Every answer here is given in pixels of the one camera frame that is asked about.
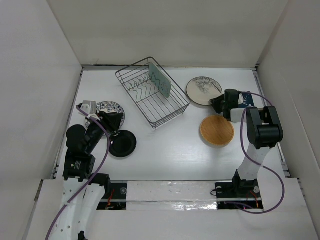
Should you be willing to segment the cream round plate tree drawing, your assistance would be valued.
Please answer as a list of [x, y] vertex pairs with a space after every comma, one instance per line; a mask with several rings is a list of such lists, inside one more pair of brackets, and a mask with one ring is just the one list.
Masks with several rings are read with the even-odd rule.
[[216, 80], [199, 76], [188, 82], [186, 93], [194, 103], [201, 106], [210, 106], [210, 100], [220, 97], [223, 94], [223, 89]]

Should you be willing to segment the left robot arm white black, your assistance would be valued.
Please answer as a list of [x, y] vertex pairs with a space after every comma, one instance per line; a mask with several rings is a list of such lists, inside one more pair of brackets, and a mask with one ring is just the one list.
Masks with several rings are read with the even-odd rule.
[[100, 201], [112, 191], [109, 175], [94, 170], [96, 159], [92, 152], [103, 136], [109, 137], [120, 128], [123, 116], [100, 111], [88, 117], [88, 128], [76, 124], [67, 130], [62, 200], [47, 240], [86, 239]]

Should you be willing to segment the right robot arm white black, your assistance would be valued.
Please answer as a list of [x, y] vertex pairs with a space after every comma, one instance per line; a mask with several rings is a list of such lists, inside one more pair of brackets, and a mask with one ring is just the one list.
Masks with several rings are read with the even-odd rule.
[[250, 91], [226, 89], [224, 94], [210, 100], [213, 109], [229, 122], [240, 123], [240, 142], [245, 158], [235, 171], [231, 182], [215, 183], [218, 198], [244, 198], [259, 189], [258, 173], [272, 148], [283, 140], [284, 132], [278, 112], [271, 103], [263, 108], [239, 107], [240, 97], [265, 97]]

